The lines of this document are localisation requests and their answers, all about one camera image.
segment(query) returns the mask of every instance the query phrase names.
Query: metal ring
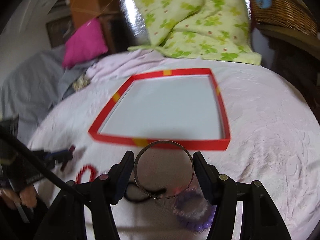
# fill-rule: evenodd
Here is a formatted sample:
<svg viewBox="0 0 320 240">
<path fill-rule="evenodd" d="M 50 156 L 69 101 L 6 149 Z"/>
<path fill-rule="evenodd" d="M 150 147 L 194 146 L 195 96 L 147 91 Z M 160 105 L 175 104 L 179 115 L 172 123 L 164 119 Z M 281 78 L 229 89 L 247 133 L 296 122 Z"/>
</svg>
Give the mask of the metal ring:
<svg viewBox="0 0 320 240">
<path fill-rule="evenodd" d="M 175 146 L 177 146 L 178 148 L 182 149 L 182 150 L 188 155 L 188 157 L 190 158 L 191 165 L 192 165 L 192 177 L 191 177 L 191 180 L 190 180 L 188 186 L 187 186 L 184 190 L 182 190 L 181 192 L 179 192 L 178 194 L 173 195 L 173 196 L 169 196 L 169 197 L 164 197 L 164 198 L 167 198 L 167 199 L 174 198 L 174 197 L 179 196 L 179 195 L 182 194 L 183 192 L 185 192 L 185 191 L 188 189 L 188 187 L 191 185 L 191 182 L 192 182 L 193 176 L 194 176 L 194 171 L 195 171 L 195 170 L 194 170 L 194 166 L 193 166 L 192 156 L 191 156 L 190 153 L 187 151 L 187 149 L 186 149 L 185 147 L 183 147 L 182 145 L 180 145 L 179 143 L 176 143 L 176 142 L 173 142 L 173 141 L 169 141 L 169 140 L 159 140 L 159 141 L 152 142 L 152 143 L 148 144 L 146 147 L 144 147 L 144 148 L 139 152 L 139 154 L 137 155 L 137 157 L 136 157 L 136 159 L 135 159 L 135 161 L 134 161 L 134 168 L 133 168 L 133 169 L 134 169 L 134 180 L 135 180 L 137 186 L 139 187 L 139 189 L 140 189 L 141 191 L 143 191 L 144 193 L 146 193 L 146 194 L 149 195 L 150 197 L 152 197 L 152 198 L 154 198 L 154 199 L 158 199 L 158 200 L 160 200 L 161 198 L 158 197 L 158 196 L 154 196 L 154 195 L 150 194 L 150 192 L 147 192 L 147 191 L 143 188 L 143 186 L 140 184 L 140 182 L 139 182 L 139 180 L 138 180 L 138 162 L 139 162 L 139 160 L 140 160 L 140 157 L 142 156 L 142 154 L 143 154 L 146 150 L 148 150 L 148 149 L 151 148 L 152 146 L 154 146 L 154 145 L 156 145 L 156 144 L 160 144 L 160 143 L 172 144 L 172 145 L 175 145 Z"/>
</svg>

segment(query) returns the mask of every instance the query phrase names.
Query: white wall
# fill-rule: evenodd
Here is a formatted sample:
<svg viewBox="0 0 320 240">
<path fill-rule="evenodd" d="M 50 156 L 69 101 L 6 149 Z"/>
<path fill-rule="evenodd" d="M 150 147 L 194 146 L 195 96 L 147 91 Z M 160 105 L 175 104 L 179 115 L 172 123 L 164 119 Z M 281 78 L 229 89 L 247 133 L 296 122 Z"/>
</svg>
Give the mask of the white wall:
<svg viewBox="0 0 320 240">
<path fill-rule="evenodd" d="M 43 49 L 50 49 L 44 25 L 23 33 L 0 36 L 0 85 L 21 62 Z"/>
<path fill-rule="evenodd" d="M 0 85 L 21 62 L 50 49 L 45 28 L 49 21 L 70 15 L 62 10 L 48 15 L 57 0 L 23 0 L 0 35 Z"/>
</svg>

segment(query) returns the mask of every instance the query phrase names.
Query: pink pillow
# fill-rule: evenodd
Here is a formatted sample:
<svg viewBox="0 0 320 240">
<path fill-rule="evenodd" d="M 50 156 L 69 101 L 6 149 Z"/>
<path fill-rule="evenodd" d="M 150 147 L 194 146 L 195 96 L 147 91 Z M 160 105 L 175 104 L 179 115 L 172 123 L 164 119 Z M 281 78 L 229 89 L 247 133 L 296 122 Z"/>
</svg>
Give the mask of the pink pillow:
<svg viewBox="0 0 320 240">
<path fill-rule="evenodd" d="M 66 42 L 66 53 L 62 66 L 72 68 L 77 63 L 92 60 L 106 53 L 108 47 L 105 44 L 101 25 L 97 18 L 83 24 Z"/>
</svg>

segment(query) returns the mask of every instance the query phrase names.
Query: wicker basket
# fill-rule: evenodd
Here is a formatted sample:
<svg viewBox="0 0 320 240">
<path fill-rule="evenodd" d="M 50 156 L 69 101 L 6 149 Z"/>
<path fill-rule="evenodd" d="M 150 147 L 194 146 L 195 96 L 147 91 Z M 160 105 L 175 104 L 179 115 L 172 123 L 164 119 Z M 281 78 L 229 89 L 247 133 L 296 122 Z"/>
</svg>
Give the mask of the wicker basket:
<svg viewBox="0 0 320 240">
<path fill-rule="evenodd" d="M 308 8 L 298 0 L 272 0 L 272 6 L 261 9 L 255 0 L 252 4 L 253 17 L 260 24 L 276 25 L 317 36 L 318 28 Z"/>
</svg>

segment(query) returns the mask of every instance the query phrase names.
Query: purple object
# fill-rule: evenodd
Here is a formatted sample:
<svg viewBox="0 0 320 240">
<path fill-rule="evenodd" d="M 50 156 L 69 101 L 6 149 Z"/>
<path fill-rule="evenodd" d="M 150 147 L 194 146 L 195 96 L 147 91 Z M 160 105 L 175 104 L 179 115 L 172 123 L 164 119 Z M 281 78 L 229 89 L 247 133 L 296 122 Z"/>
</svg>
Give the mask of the purple object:
<svg viewBox="0 0 320 240">
<path fill-rule="evenodd" d="M 212 225 L 212 221 L 214 219 L 214 214 L 216 211 L 216 206 L 209 206 L 210 210 L 208 210 L 207 212 L 209 216 L 205 219 L 205 221 L 203 221 L 204 219 L 192 220 L 183 217 L 184 212 L 181 209 L 184 206 L 184 203 L 192 198 L 199 196 L 203 197 L 197 190 L 191 189 L 190 191 L 178 196 L 173 206 L 173 213 L 177 216 L 177 220 L 179 221 L 180 225 L 191 231 L 197 232 L 208 229 Z"/>
</svg>

